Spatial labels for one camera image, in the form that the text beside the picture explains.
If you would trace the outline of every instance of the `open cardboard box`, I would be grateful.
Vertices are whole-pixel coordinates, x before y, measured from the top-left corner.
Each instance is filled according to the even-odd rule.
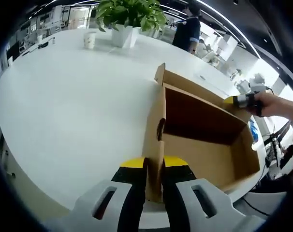
[[[245,110],[223,104],[209,90],[162,64],[155,76],[161,85],[149,113],[143,156],[150,159],[146,198],[161,201],[164,155],[185,160],[197,179],[229,190],[260,169]]]

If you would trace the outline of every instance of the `human hand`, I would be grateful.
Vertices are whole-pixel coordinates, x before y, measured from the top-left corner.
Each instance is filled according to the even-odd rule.
[[[283,98],[265,92],[255,94],[254,98],[256,101],[261,101],[262,103],[262,117],[281,115],[282,106],[285,104]],[[256,110],[253,108],[248,108],[247,111],[253,115],[257,115]]]

